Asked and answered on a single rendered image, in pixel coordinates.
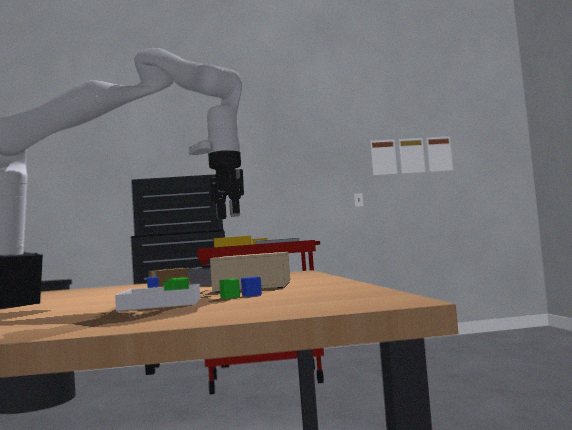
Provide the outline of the blue block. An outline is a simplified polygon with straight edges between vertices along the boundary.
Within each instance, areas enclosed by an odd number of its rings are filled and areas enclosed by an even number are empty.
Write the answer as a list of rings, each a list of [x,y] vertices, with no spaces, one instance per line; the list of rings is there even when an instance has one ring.
[[[147,278],[148,288],[159,287],[158,277]]]
[[[242,296],[258,296],[262,295],[261,278],[247,277],[241,278]]]

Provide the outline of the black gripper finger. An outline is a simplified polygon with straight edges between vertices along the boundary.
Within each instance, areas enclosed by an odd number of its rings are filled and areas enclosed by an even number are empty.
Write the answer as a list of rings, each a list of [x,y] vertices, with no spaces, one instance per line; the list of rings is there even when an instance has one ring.
[[[211,200],[216,203],[217,219],[226,219],[226,196],[225,191],[219,190],[219,176],[210,178]],[[215,187],[215,188],[214,188]],[[222,197],[223,195],[223,197]]]
[[[223,184],[225,192],[228,193],[229,196],[229,205],[230,205],[230,216],[231,217],[238,217],[240,216],[240,203],[239,199],[241,195],[244,195],[244,183],[243,183],[243,170],[242,169],[231,169],[231,184],[232,186],[228,186],[225,176],[220,175],[220,181]],[[239,190],[240,189],[240,190]]]

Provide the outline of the brown cardboard box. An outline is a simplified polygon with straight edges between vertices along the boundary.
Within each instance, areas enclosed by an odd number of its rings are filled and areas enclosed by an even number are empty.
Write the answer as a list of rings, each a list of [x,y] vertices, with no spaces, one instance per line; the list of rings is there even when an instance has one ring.
[[[164,287],[163,282],[173,278],[190,278],[187,275],[188,268],[175,268],[149,271],[149,277],[158,277],[159,287]]]

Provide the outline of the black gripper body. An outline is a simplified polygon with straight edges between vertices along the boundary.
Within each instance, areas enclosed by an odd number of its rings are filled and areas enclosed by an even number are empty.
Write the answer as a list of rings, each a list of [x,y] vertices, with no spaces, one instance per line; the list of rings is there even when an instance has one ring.
[[[231,185],[231,169],[241,166],[241,154],[238,151],[216,151],[208,154],[209,167],[216,170],[216,176],[224,175],[227,185]],[[215,176],[215,177],[216,177]]]

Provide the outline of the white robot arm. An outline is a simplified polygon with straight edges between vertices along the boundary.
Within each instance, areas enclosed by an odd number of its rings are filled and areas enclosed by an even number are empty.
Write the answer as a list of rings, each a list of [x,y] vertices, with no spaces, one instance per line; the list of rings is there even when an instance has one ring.
[[[186,61],[160,48],[143,50],[134,61],[139,84],[88,81],[42,105],[0,118],[0,255],[23,254],[26,149],[55,132],[89,122],[175,82],[184,89],[221,98],[221,105],[207,113],[208,140],[190,146],[189,155],[240,152],[237,112],[242,81],[236,71]]]

